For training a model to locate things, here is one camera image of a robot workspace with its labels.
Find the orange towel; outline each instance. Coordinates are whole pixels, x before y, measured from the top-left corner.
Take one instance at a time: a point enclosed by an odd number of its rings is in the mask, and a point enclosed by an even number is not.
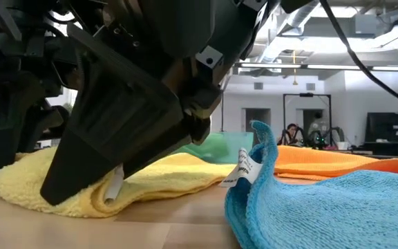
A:
[[[322,181],[361,169],[398,173],[398,158],[378,160],[332,151],[279,146],[274,173],[280,177]]]

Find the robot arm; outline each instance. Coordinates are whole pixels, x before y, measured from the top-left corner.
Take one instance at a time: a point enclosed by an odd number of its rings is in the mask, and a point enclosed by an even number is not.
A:
[[[0,119],[0,143],[10,138],[0,168],[31,149],[44,130],[65,124],[41,189],[56,205],[118,165],[128,177],[201,143],[220,102],[221,79],[245,59],[273,9],[281,4],[291,12],[309,1],[0,1],[0,64],[16,62],[0,68],[0,94],[9,92],[0,114],[10,113]],[[50,25],[50,11],[72,12],[82,29],[69,23],[62,37]],[[77,77],[68,77],[75,68]],[[48,88],[61,86],[78,90],[68,120],[45,101],[57,95]]]

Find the white label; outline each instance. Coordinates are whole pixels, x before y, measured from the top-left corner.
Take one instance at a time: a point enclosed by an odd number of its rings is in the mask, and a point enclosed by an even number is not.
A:
[[[110,185],[104,195],[104,202],[108,203],[114,201],[121,190],[122,184],[124,183],[124,170],[122,165],[119,165],[115,169],[115,174],[111,179]]]
[[[239,149],[239,161],[233,171],[219,184],[219,187],[234,187],[239,178],[246,178],[250,183],[259,176],[262,164],[249,157],[246,149]]]

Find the desk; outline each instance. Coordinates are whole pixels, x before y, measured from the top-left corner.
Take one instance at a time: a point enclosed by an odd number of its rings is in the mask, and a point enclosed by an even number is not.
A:
[[[363,150],[347,150],[347,149],[327,149],[326,151],[331,151],[331,152],[338,152],[338,153],[344,153],[344,154],[354,154],[354,155],[360,155],[360,156],[366,156],[366,155],[372,155],[372,151],[363,151]]]
[[[363,147],[374,155],[398,156],[398,142],[365,142]]]
[[[224,218],[226,191],[213,186],[176,199],[134,203],[108,219],[43,214],[0,199],[0,249],[239,248]]]

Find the air vent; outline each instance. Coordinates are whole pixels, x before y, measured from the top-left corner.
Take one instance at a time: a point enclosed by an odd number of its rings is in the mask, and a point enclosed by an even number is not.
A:
[[[254,83],[254,90],[263,90],[263,83],[262,82],[255,82]]]
[[[307,83],[307,91],[315,91],[316,83]]]

